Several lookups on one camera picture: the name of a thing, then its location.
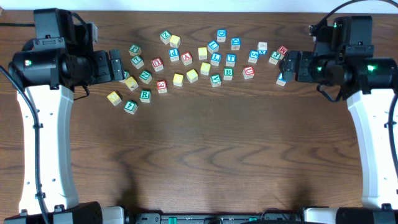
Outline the yellow O block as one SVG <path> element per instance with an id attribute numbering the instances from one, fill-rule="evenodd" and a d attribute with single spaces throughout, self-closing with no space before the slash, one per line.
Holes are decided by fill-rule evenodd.
<path id="1" fill-rule="evenodd" d="M 200 67 L 200 73 L 202 75 L 209 75 L 210 68 L 211 68 L 211 64 L 210 63 L 203 62 L 201 64 L 201 67 Z"/>
<path id="2" fill-rule="evenodd" d="M 183 79 L 184 79 L 184 76 L 182 74 L 176 73 L 173 78 L 174 86 L 183 86 Z"/>

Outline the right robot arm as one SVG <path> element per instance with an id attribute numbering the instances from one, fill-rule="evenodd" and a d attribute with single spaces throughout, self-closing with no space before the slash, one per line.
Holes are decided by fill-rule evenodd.
<path id="1" fill-rule="evenodd" d="M 397 63 L 376 58 L 371 16 L 337 17 L 310 27 L 311 52 L 285 50 L 280 77 L 338 86 L 356 129 L 363 174 L 362 207 L 308 207 L 304 223 L 397 222 Z"/>

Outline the green R block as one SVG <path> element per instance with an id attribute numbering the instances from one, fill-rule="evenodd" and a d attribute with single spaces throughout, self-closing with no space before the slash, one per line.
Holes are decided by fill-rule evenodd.
<path id="1" fill-rule="evenodd" d="M 140 101 L 143 103 L 150 103 L 151 96 L 152 94 L 149 90 L 142 90 L 140 94 Z"/>

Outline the green B block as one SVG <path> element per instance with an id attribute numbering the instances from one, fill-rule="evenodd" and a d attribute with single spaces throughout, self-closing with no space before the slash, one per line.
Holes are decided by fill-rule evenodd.
<path id="1" fill-rule="evenodd" d="M 225 67 L 223 70 L 223 79 L 232 80 L 234 76 L 234 70 L 231 67 Z"/>

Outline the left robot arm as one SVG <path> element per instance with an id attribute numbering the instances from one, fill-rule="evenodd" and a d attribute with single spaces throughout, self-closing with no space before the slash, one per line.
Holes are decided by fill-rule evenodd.
<path id="1" fill-rule="evenodd" d="M 119 50 L 94 50 L 97 27 L 70 11 L 34 11 L 35 38 L 2 72 L 17 90 L 24 126 L 24 183 L 6 223 L 130 223 L 120 207 L 81 203 L 73 180 L 70 116 L 75 88 L 125 79 Z"/>

